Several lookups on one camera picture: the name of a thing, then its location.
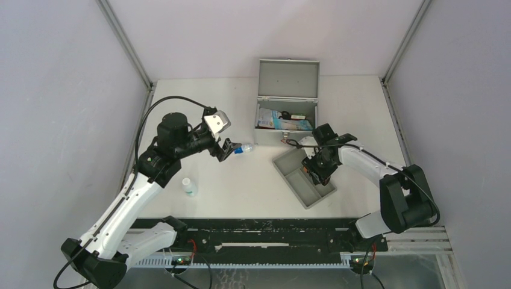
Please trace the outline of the white bottle blue cap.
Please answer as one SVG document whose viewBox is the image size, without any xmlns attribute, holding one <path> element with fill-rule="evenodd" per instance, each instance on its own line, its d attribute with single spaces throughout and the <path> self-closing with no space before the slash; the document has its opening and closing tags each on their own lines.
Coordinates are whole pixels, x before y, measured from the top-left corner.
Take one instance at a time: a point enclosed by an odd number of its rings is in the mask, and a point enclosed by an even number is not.
<svg viewBox="0 0 511 289">
<path fill-rule="evenodd" d="M 234 150 L 234 154 L 244 154 L 248 152 L 252 152 L 254 149 L 254 145 L 251 143 L 242 144 L 240 147 Z"/>
</svg>

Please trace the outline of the grey plastic divider tray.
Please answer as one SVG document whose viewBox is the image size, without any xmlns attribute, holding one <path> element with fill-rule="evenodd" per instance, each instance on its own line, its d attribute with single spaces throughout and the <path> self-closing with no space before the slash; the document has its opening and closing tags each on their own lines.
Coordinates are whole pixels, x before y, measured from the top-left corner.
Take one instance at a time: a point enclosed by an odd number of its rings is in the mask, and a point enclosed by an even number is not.
<svg viewBox="0 0 511 289">
<path fill-rule="evenodd" d="M 300 204 L 308 210 L 335 193 L 337 187 L 332 182 L 314 185 L 301 163 L 305 158 L 303 150 L 291 149 L 275 157 L 272 163 Z"/>
</svg>

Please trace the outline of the small green white box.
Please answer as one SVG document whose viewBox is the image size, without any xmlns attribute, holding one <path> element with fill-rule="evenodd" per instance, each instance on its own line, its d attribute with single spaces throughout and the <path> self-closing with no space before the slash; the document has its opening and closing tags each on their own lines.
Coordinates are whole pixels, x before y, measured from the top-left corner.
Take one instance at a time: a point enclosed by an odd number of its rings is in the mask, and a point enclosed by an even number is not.
<svg viewBox="0 0 511 289">
<path fill-rule="evenodd" d="M 291 120 L 305 120 L 305 115 L 299 115 L 299 114 L 292 114 L 290 117 Z"/>
</svg>

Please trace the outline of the clear bottle white cap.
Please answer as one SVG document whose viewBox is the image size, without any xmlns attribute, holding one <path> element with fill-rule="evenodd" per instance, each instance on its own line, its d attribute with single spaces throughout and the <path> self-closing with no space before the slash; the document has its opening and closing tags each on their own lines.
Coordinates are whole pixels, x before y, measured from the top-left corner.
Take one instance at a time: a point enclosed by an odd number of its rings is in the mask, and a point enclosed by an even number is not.
<svg viewBox="0 0 511 289">
<path fill-rule="evenodd" d="M 195 182 L 193 182 L 190 178 L 184 178 L 181 182 L 183 191 L 187 196 L 194 196 L 198 192 L 198 187 Z"/>
</svg>

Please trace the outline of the black medical scissors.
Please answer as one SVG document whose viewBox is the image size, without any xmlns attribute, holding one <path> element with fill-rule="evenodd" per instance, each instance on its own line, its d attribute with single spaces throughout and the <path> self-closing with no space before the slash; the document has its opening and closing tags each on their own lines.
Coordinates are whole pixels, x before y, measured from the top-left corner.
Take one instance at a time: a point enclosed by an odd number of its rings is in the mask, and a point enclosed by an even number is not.
<svg viewBox="0 0 511 289">
<path fill-rule="evenodd" d="M 282 111 L 282 112 L 280 112 L 280 115 L 278 118 L 283 119 L 283 120 L 290 120 L 291 114 L 288 111 Z"/>
</svg>

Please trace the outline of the grey metal medicine box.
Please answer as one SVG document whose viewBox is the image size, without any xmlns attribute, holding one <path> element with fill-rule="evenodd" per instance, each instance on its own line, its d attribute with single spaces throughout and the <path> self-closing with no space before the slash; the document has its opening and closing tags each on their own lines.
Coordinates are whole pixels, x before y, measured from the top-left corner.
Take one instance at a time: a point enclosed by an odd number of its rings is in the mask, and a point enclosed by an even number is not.
<svg viewBox="0 0 511 289">
<path fill-rule="evenodd" d="M 320 62 L 315 60 L 261 59 L 257 106 L 254 121 L 254 140 L 258 145 L 281 146 L 282 139 L 299 140 L 312 131 L 291 131 L 257 126 L 259 108 L 288 111 L 305 115 L 315 128 L 318 125 Z"/>
</svg>

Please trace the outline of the blue plaster packet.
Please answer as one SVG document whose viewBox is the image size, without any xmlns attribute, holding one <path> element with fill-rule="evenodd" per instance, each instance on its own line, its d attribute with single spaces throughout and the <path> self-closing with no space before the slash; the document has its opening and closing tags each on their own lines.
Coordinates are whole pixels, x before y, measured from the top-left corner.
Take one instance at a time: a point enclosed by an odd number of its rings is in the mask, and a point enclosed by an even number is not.
<svg viewBox="0 0 511 289">
<path fill-rule="evenodd" d="M 280 111 L 275 111 L 275 129 L 291 130 L 291 131 L 311 131 L 313 129 L 311 123 L 305 120 L 283 120 L 279 119 Z"/>
</svg>

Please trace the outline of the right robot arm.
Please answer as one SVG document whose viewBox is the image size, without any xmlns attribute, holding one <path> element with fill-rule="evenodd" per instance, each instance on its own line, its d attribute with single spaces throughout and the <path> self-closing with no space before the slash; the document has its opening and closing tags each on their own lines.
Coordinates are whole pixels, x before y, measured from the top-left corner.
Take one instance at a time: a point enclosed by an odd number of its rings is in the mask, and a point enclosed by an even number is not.
<svg viewBox="0 0 511 289">
<path fill-rule="evenodd" d="M 306 153 L 302 164 L 314 184 L 326 185 L 338 167 L 347 166 L 378 188 L 379 209 L 350 226 L 348 242 L 353 249 L 365 250 L 377 235 L 399 234 L 440 221 L 439 207 L 418 165 L 400 167 L 384 160 L 367 151 L 354 135 L 339 135 L 327 123 L 315 128 L 310 137 L 287 144 Z"/>
</svg>

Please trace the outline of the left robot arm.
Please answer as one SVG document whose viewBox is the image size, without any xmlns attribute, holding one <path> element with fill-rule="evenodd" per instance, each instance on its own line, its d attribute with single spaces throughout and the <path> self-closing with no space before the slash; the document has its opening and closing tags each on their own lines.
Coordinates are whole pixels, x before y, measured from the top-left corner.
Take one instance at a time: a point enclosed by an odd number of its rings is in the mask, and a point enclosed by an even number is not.
<svg viewBox="0 0 511 289">
<path fill-rule="evenodd" d="M 181 169 L 182 159 L 207 150 L 222 162 L 240 147 L 229 138 L 219 144 L 221 132 L 230 125 L 227 115 L 213 108 L 204 110 L 198 129 L 191 128 L 182 113 L 165 115 L 157 135 L 105 213 L 79 239 L 68 238 L 62 244 L 69 265 L 97 288 L 115 288 L 133 265 L 154 252 L 167 247 L 183 250 L 188 234 L 167 220 L 134 237 L 126 233 Z"/>
</svg>

